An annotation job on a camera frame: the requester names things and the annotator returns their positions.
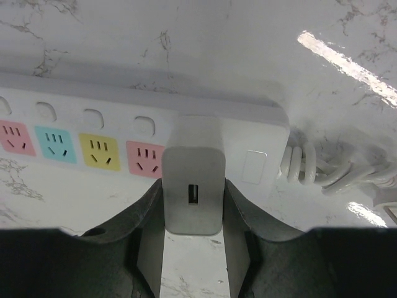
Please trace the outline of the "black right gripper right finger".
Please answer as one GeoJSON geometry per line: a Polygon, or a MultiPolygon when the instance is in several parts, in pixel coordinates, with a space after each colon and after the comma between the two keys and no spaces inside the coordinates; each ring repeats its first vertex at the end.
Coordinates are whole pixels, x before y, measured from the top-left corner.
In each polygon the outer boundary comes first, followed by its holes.
{"type": "Polygon", "coordinates": [[[396,230],[314,228],[271,216],[225,182],[231,297],[395,297],[396,230]]]}

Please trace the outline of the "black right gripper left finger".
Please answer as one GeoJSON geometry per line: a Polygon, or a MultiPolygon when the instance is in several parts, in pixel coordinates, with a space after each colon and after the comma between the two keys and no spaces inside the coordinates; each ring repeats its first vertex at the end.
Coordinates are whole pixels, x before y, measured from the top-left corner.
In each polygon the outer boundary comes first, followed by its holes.
{"type": "Polygon", "coordinates": [[[1,231],[2,297],[158,297],[163,265],[160,180],[83,235],[1,231]]]}

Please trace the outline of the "white usb charger plug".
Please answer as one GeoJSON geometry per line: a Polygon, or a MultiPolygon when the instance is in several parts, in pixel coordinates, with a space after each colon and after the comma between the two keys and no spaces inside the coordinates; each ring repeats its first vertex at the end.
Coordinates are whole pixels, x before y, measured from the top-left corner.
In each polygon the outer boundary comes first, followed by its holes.
{"type": "Polygon", "coordinates": [[[168,232],[198,236],[220,232],[225,168],[220,120],[200,115],[179,117],[162,155],[168,232]]]}

